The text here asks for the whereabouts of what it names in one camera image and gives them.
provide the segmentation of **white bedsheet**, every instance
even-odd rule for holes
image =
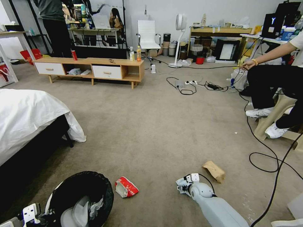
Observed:
[[[45,91],[0,89],[0,166],[63,114],[70,138],[85,142],[81,126],[59,99]]]

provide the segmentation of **red can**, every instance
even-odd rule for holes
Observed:
[[[78,60],[77,55],[76,55],[76,51],[72,50],[72,56],[73,56],[75,61]]]

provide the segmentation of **laptop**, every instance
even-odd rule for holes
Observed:
[[[261,37],[273,39],[279,37],[283,23],[284,15],[266,14]]]
[[[92,20],[96,29],[110,29],[110,23],[106,15],[92,15]]]

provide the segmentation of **electric fan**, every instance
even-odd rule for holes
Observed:
[[[178,39],[178,44],[177,44],[177,52],[176,52],[176,57],[175,57],[175,62],[170,63],[168,66],[172,68],[180,68],[182,67],[182,64],[177,63],[177,58],[178,58],[178,53],[179,53],[179,46],[180,46],[180,40],[181,37],[183,36],[186,28],[186,16],[185,14],[178,14],[176,18],[176,30],[181,30],[181,34]]]

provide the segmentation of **orange juice bottle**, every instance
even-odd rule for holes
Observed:
[[[140,46],[138,46],[138,49],[137,49],[137,61],[141,61],[141,48],[140,48]]]

